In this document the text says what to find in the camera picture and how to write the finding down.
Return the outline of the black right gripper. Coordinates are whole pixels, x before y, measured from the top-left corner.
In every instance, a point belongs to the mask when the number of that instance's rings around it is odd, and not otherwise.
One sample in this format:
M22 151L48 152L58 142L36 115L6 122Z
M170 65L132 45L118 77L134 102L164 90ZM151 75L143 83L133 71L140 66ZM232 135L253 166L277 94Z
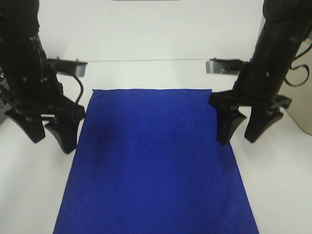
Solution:
M233 88L213 92L209 104L216 110L217 141L226 146L247 117L240 113L240 106L250 106L251 116L244 134L249 142L256 142L261 135L283 117L280 107L289 108L292 100L279 94L292 61L249 61L238 74Z

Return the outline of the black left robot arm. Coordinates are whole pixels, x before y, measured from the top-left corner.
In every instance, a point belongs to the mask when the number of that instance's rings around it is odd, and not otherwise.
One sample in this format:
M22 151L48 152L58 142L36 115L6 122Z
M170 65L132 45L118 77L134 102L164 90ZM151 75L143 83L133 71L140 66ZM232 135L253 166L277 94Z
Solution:
M0 3L0 101L5 116L37 143L49 131L62 151L77 146L78 126L85 109L64 95L57 75L79 81L87 64L50 59L39 38L39 2L3 0Z

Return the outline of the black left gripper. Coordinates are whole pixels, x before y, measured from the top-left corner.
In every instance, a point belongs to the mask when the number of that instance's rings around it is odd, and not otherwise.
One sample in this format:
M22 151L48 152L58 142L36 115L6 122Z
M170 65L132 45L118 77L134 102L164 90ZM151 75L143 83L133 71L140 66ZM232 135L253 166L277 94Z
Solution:
M78 123L85 118L85 109L79 105L83 85L75 101L67 98L57 79L57 73L48 63L48 58L38 36L14 36L4 40L4 71L8 77L9 92L18 100L18 105L29 115L54 115L65 119L28 121L25 116L12 115L12 119L30 138L38 143L45 138L44 127L55 137L65 154L77 147Z

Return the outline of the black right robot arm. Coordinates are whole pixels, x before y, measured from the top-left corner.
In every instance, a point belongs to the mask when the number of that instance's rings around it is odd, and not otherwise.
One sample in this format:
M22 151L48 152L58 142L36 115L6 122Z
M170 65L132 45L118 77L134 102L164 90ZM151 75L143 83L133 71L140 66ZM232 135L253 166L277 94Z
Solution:
M249 61L213 58L206 63L208 73L233 74L231 90L213 92L209 103L217 115L217 141L227 145L245 119L239 107L249 106L251 115L244 137L255 142L289 108L291 99L279 90L292 63L301 57L300 45L312 31L312 3L309 0L266 0L264 26Z

